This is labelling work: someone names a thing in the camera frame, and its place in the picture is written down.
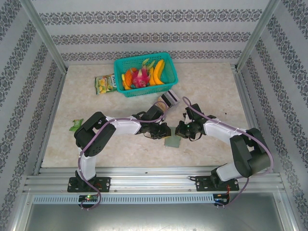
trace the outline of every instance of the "purple cable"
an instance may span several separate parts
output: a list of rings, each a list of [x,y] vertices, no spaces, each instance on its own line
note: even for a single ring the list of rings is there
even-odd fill
[[[166,108],[168,108],[168,105],[167,105],[165,102],[163,102],[163,101],[157,101],[157,102],[155,102],[153,105],[156,105],[157,103],[163,103],[163,104],[166,106]],[[95,136],[92,138],[92,140],[90,140],[90,142],[86,145],[86,147],[85,147],[84,149],[82,149],[82,151],[81,151],[80,154],[79,154],[79,158],[78,158],[78,170],[79,170],[79,173],[80,173],[81,178],[85,181],[85,183],[86,183],[87,185],[89,185],[91,188],[93,188],[93,189],[97,192],[97,196],[99,197],[99,200],[98,200],[98,202],[97,202],[95,205],[93,205],[93,206],[90,207],[90,208],[84,208],[82,205],[83,205],[83,203],[84,203],[85,201],[82,201],[81,204],[80,204],[81,209],[86,209],[87,211],[89,211],[89,210],[94,209],[95,207],[97,207],[97,206],[101,203],[101,201],[102,201],[102,194],[101,194],[101,192],[100,192],[97,188],[95,188],[93,185],[91,185],[91,184],[86,180],[86,178],[85,178],[84,175],[82,174],[81,165],[80,165],[82,155],[83,155],[84,152],[92,145],[92,143],[95,141],[95,139],[96,139],[96,138],[98,137],[98,135],[101,133],[101,131],[102,131],[108,124],[110,124],[110,123],[112,123],[112,122],[115,122],[115,121],[117,121],[117,120],[129,120],[129,121],[134,121],[134,122],[139,122],[139,123],[154,123],[154,122],[157,122],[157,121],[163,119],[163,118],[165,117],[166,113],[167,113],[167,111],[164,111],[164,113],[163,113],[163,115],[162,115],[161,117],[159,117],[158,119],[149,120],[149,121],[146,121],[146,120],[138,120],[138,119],[131,119],[131,118],[116,118],[116,119],[111,119],[111,120],[107,121],[107,122],[97,131],[97,133],[96,133]]]
[[[266,175],[266,174],[272,172],[273,166],[274,166],[273,156],[271,155],[271,153],[270,153],[270,151],[268,150],[268,148],[267,148],[261,141],[259,141],[259,140],[256,139],[255,137],[253,137],[253,136],[247,134],[246,132],[239,130],[238,128],[234,128],[234,127],[232,127],[232,126],[230,126],[230,125],[228,125],[228,124],[222,123],[222,122],[220,122],[220,121],[217,122],[216,120],[213,120],[213,119],[211,119],[211,118],[205,116],[204,114],[198,112],[197,110],[195,110],[195,109],[192,107],[192,102],[191,102],[187,97],[185,97],[185,96],[183,97],[183,101],[184,101],[184,103],[185,103],[190,109],[192,109],[194,112],[196,112],[198,115],[204,117],[205,119],[207,119],[207,120],[209,120],[209,121],[212,121],[213,123],[221,124],[222,126],[224,126],[224,127],[226,127],[226,128],[229,128],[229,129],[232,129],[233,131],[237,131],[237,132],[239,132],[239,133],[241,133],[241,134],[243,134],[243,135],[249,137],[250,139],[252,139],[252,140],[255,141],[256,143],[258,143],[258,144],[266,151],[267,155],[269,156],[270,167],[269,167],[265,172],[255,174],[255,176],[263,176],[263,175]],[[236,197],[235,197],[232,201],[230,201],[227,205],[225,205],[225,206],[229,206],[230,204],[232,204],[232,203],[242,194],[242,192],[245,190],[245,188],[246,188],[246,186],[248,185],[248,183],[249,183],[249,178],[247,178],[246,184],[242,187],[242,189],[241,189],[240,192],[236,195]]]

